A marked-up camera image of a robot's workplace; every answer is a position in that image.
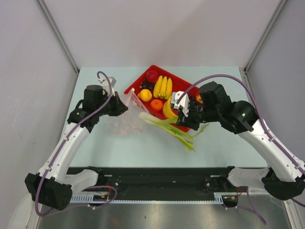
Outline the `green celery stalk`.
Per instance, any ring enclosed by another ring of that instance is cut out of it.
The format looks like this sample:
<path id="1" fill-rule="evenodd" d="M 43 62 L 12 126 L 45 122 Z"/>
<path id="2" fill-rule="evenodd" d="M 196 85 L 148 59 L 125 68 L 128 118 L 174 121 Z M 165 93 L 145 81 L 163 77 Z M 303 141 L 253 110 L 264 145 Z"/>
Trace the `green celery stalk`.
<path id="1" fill-rule="evenodd" d="M 163 131 L 170 133 L 173 137 L 175 137 L 180 143 L 185 146 L 187 151 L 194 152 L 196 151 L 193 146 L 194 139 L 209 126 L 209 124 L 204 124 L 202 127 L 200 127 L 200 129 L 195 135 L 191 135 L 173 126 L 173 124 L 175 124 L 178 120 L 177 118 L 161 120 L 146 112 L 141 112 L 138 117 L 145 123 L 156 126 L 162 129 Z"/>

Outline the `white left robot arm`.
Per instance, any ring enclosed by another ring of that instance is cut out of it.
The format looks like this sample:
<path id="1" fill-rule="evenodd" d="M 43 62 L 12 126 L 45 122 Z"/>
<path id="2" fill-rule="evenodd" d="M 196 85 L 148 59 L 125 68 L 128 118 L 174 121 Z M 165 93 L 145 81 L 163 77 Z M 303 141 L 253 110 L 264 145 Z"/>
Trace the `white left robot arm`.
<path id="1" fill-rule="evenodd" d="M 64 210 L 73 195 L 86 189 L 96 191 L 110 188 L 103 177 L 103 170 L 86 167 L 80 173 L 66 177 L 67 171 L 81 144 L 104 115 L 119 116 L 128 110 L 112 86 L 89 85 L 84 97 L 70 113 L 65 132 L 47 162 L 36 174 L 29 173 L 25 178 L 37 214 L 39 205 Z"/>

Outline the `clear pink-dotted zip bag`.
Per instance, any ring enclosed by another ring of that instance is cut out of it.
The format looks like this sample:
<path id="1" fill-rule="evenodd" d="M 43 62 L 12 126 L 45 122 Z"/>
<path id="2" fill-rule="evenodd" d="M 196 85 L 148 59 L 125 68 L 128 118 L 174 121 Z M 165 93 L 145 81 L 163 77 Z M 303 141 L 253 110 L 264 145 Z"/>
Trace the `clear pink-dotted zip bag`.
<path id="1" fill-rule="evenodd" d="M 147 108 L 136 95 L 134 88 L 124 95 L 122 101 L 128 107 L 128 110 L 122 115 L 108 117 L 106 126 L 110 135 L 130 136 L 142 134 L 146 129 L 146 123 L 140 118 L 140 114 L 148 114 Z"/>

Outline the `orange fruit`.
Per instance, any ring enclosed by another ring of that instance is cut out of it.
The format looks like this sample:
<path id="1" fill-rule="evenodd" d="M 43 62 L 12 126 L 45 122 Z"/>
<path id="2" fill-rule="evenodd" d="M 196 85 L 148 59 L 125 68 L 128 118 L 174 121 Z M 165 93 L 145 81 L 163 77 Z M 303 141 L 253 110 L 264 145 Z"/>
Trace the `orange fruit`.
<path id="1" fill-rule="evenodd" d="M 163 109 L 163 102 L 159 99 L 153 99 L 150 103 L 150 107 L 156 111 L 159 112 Z"/>

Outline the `red apple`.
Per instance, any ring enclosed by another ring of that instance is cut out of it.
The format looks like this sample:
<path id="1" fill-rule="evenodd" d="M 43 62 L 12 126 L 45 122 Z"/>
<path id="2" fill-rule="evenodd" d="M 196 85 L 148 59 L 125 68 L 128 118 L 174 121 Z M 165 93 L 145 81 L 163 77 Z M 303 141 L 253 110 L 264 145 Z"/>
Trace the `red apple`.
<path id="1" fill-rule="evenodd" d="M 203 103 L 203 100 L 202 100 L 202 98 L 201 98 L 201 96 L 199 95 L 199 94 L 197 94 L 196 96 L 195 96 L 195 98 L 196 98 L 196 101 L 197 102 L 199 102 L 199 103 Z"/>

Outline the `curved yellow banana bunch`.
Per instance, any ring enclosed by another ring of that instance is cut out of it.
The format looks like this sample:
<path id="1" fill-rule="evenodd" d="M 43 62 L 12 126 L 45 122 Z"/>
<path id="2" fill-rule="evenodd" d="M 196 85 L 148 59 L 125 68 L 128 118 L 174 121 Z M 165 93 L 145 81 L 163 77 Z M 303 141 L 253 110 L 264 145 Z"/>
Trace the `curved yellow banana bunch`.
<path id="1" fill-rule="evenodd" d="M 168 98 L 168 100 L 163 105 L 163 115 L 166 119 L 170 118 L 178 118 L 178 116 L 172 111 L 171 109 L 171 96 Z"/>

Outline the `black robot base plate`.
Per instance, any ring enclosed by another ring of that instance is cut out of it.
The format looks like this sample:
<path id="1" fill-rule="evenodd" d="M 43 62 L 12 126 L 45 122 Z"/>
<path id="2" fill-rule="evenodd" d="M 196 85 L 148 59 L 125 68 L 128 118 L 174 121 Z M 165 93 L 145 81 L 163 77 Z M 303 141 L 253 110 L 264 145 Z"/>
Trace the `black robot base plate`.
<path id="1" fill-rule="evenodd" d="M 114 198 L 114 203 L 237 204 L 248 191 L 246 186 L 228 181 L 231 167 L 100 169 L 110 189 L 86 189 L 95 194 L 93 203 Z"/>

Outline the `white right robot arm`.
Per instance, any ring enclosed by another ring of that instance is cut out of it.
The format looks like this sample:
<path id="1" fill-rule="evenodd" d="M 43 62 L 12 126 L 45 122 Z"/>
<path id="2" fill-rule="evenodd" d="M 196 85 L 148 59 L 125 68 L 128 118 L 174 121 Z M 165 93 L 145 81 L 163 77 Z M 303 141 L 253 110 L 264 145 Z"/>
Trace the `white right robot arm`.
<path id="1" fill-rule="evenodd" d="M 189 100 L 187 92 L 174 92 L 171 107 L 178 111 L 178 126 L 198 130 L 201 123 L 219 122 L 221 127 L 240 136 L 267 162 L 265 168 L 229 167 L 220 179 L 224 191 L 235 187 L 266 190 L 279 200 L 301 195 L 305 189 L 305 163 L 281 144 L 255 107 L 247 101 L 231 101 L 224 87 L 216 82 L 199 88 L 203 104 Z"/>

